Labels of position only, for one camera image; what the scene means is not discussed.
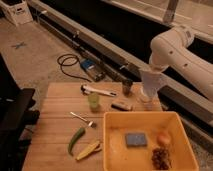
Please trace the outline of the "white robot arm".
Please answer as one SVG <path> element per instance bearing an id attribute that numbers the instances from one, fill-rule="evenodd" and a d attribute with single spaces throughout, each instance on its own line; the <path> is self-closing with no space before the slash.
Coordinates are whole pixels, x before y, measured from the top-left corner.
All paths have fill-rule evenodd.
<path id="1" fill-rule="evenodd" d="M 188 50 L 193 41 L 194 32 L 186 25 L 175 26 L 155 36 L 150 43 L 149 65 L 157 72 L 172 67 L 213 102 L 213 64 Z"/>

